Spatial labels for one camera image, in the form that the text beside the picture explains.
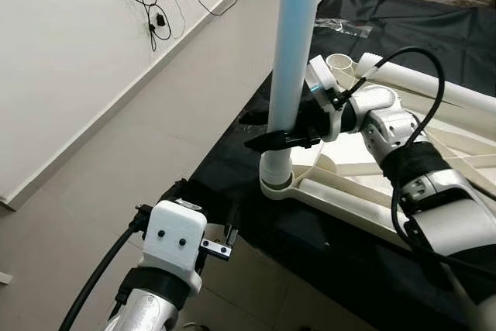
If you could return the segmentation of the white plastic table leg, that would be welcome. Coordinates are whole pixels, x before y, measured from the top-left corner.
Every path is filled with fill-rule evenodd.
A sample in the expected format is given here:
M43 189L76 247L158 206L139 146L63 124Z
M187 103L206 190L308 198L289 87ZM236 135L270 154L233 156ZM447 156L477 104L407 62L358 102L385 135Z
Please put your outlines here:
M361 76L369 72L382 59L382 56L374 53L365 53L358 59L354 70ZM428 97L436 96L437 78L435 76L393 62L384 63L379 67L372 73L371 80ZM447 81L444 83L443 101L469 110L496 114L496 98Z
M270 80L269 135L287 135L294 128L318 2L279 2L275 65Z

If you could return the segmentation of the white plastic children table top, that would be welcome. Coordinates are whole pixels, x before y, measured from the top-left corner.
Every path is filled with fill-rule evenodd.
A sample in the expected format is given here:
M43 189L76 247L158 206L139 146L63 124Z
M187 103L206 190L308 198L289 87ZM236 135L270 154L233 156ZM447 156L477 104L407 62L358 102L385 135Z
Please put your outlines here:
M443 78L437 78L435 97L372 81L372 73L384 63L391 62L386 57L361 76L354 70L358 60L341 54L323 56L323 58L336 77L341 90L350 90L354 87L365 88L372 85L391 88L401 99L401 107L404 110L420 119L428 119L428 125L424 130L426 139L454 168L461 171L475 185L489 192L486 203L496 217L494 178L496 142L492 135L493 114L444 103L443 93L446 79ZM305 73L300 103L304 98L309 98ZM280 151L275 154L270 163L276 175L283 176L283 178L290 173L298 178L321 178L323 181L349 178L368 187L381 189L383 193L390 191L389 181L384 178L374 157L368 153L363 137L358 133L343 133L335 142ZM368 233L404 249L394 238Z

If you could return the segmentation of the clear adhesive tape patch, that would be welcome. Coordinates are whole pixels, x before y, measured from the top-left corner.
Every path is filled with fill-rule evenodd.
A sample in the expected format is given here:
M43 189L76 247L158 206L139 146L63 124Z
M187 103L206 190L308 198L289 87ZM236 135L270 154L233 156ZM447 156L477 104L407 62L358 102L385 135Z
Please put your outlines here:
M354 22L354 20L337 18L317 18L313 22L313 26L358 38L367 38L374 30L374 26L367 22Z

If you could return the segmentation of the black table cloth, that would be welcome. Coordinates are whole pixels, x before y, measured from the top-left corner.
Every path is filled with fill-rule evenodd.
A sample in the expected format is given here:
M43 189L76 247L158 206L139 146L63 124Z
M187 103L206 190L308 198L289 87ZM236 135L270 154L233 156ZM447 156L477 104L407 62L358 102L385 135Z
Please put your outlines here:
M495 91L495 12L422 0L322 0L320 19L367 24L368 37L316 26L309 55L365 52L384 55L424 47L442 61L450 84ZM208 190L208 210L224 219L239 210L239 236L326 297L315 304L329 320L308 322L320 331L469 331L456 296L440 291L419 265L372 234L297 201L273 201L258 187L261 155L245 147L262 126L238 119L213 144L192 173Z

